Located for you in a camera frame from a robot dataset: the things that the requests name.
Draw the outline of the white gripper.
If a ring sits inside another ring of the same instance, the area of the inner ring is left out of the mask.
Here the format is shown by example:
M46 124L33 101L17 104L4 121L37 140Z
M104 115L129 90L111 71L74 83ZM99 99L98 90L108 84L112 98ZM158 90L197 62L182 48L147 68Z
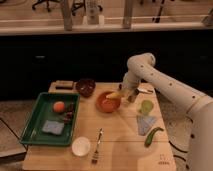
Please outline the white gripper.
M123 77L121 96L128 98L132 91L138 88L140 81L141 79L133 72L126 72Z

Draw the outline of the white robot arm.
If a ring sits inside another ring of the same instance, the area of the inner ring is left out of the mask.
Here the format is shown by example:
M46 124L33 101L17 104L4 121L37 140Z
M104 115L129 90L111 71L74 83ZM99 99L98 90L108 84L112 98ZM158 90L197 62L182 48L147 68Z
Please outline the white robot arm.
M184 110L193 120L186 168L188 171L213 171L213 97L156 70L155 63L152 53L130 57L122 88L134 90L145 80Z

